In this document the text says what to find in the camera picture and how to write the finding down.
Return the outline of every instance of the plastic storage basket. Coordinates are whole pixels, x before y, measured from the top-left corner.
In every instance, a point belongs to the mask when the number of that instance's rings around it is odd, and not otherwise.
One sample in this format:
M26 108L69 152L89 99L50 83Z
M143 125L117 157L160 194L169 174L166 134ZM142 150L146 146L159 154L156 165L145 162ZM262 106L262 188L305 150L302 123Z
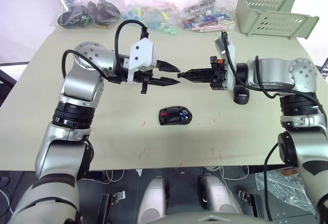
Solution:
M308 38L319 17L290 13L295 0L238 0L240 31L250 34Z

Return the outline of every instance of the computer mouse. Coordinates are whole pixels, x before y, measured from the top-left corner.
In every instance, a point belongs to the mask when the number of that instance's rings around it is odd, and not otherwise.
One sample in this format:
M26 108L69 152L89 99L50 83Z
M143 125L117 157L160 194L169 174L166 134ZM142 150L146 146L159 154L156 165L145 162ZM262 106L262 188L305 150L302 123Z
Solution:
M159 124L163 125L187 125L193 115L183 106L173 106L161 109L158 114Z
M234 102L239 105L245 105L250 99L250 91L244 86L237 85L234 87Z

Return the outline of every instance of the beige table surface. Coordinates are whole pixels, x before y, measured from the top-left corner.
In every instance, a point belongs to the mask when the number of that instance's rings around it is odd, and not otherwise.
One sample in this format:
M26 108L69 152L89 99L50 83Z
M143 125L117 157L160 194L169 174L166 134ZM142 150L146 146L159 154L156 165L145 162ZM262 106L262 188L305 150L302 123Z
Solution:
M138 27L124 27L119 51L129 54L139 38ZM0 170L34 170L34 161L48 122L58 102L63 83L60 63L66 49L92 40L114 48L115 30L55 30L34 55L26 71L0 108ZM150 32L159 60L181 71L209 68L218 55L214 39L219 33L182 32L178 36ZM252 35L236 29L229 33L236 47L236 61L255 55L293 60L310 58L298 40ZM69 56L67 69L72 56ZM176 77L154 71L155 77ZM328 85L318 77L317 95L328 108ZM209 165L259 165L283 131L279 99L270 100L251 91L247 105L233 102L229 91L213 91L209 84L182 79L170 87L106 83L92 124L90 141L95 150L92 170L190 167ZM160 126L158 111L185 106L193 113L187 126ZM271 164L281 163L278 150Z

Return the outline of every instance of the clear plastic bag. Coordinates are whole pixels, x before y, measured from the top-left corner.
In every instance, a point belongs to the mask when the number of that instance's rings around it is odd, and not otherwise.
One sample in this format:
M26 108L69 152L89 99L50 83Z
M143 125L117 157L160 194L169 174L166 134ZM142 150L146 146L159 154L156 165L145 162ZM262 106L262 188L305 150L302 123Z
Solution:
M180 23L179 10L173 3L154 0L130 2L126 7L123 19L138 20L149 29L171 35L178 33Z
M255 174L258 190L264 190L264 174ZM316 211L309 201L298 174L283 176L277 170L268 171L268 190L285 203L299 207L315 214Z
M189 0L181 10L182 27L197 32L233 30L235 0Z
M85 28L91 25L109 28L120 19L118 7L124 0L64 0L66 8L58 16L57 24L63 28Z

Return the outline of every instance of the floor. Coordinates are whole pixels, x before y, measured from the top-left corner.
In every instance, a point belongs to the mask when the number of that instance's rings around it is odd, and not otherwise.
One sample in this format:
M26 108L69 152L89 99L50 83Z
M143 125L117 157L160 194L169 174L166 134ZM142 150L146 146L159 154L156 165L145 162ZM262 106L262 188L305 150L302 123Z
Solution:
M240 178L243 176L243 167L225 167L225 176L229 178ZM114 172L114 179L121 176L122 171ZM142 171L141 177L135 170L126 170L121 181L103 185L89 180L78 182L80 192L80 212L84 217L84 223L94 224L99 201L102 194L112 194L126 190L127 198L113 205L108 215L108 222L116 223L135 223L138 208L143 193L148 183L158 175L166 177L170 182L171 196L168 201L168 214L182 211L202 210L197 195L197 177L201 174L211 173L220 178L219 172L209 172L202 167L196 168L166 168L166 169L147 169ZM22 171L0 171L0 176L10 177L10 182L5 186L13 195L12 209L14 210L18 200L24 191L35 181L34 172ZM263 191L258 191L255 185L255 176L250 175L246 179L228 181L230 190L237 196L238 190L244 190L251 194L260 194L264 199ZM245 202L238 199L244 214L253 216L253 211ZM305 212L297 207L283 203L273 195L269 194L269 204L274 223L277 224L314 224L314 215ZM0 213L7 209L8 205L3 196L0 196ZM10 214L0 218L0 224L7 223Z

